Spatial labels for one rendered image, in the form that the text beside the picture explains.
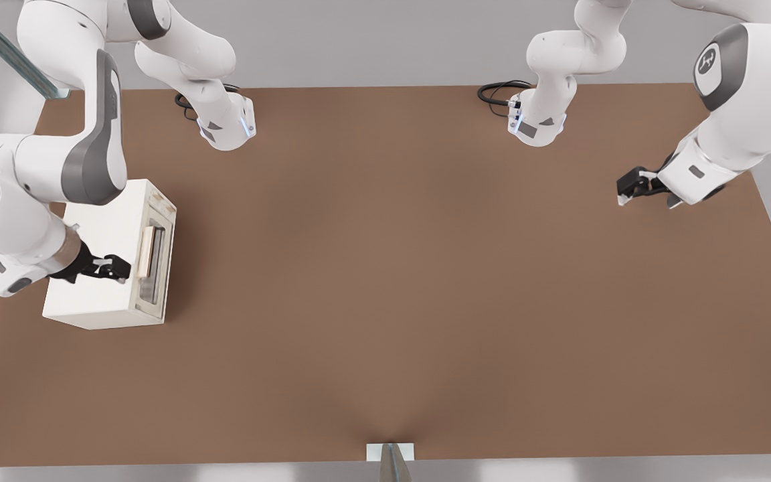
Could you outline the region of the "silver frame post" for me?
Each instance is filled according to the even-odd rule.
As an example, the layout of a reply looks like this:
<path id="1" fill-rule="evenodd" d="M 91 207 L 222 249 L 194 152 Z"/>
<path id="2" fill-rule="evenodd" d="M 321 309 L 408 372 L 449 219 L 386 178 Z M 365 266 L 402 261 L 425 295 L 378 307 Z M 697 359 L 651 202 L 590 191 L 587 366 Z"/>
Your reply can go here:
<path id="1" fill-rule="evenodd" d="M 368 443 L 366 461 L 379 463 L 377 482 L 413 482 L 407 461 L 415 461 L 414 443 Z"/>
<path id="2" fill-rule="evenodd" d="M 0 31 L 0 58 L 46 100 L 65 100 L 70 89 L 58 88 Z"/>

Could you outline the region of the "white oven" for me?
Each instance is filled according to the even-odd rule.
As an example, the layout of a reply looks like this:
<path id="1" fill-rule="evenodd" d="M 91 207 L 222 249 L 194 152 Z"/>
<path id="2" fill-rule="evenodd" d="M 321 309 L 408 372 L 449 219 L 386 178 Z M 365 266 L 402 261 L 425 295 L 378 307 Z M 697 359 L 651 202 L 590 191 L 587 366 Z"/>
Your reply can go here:
<path id="1" fill-rule="evenodd" d="M 74 284 L 53 278 L 47 288 L 44 317 L 88 330 L 159 325 L 131 304 L 133 268 L 149 188 L 158 189 L 147 179 L 131 179 L 109 204 L 67 205 L 64 222 L 76 228 L 92 255 L 125 259 L 131 264 L 131 276 L 125 284 L 83 275 Z"/>

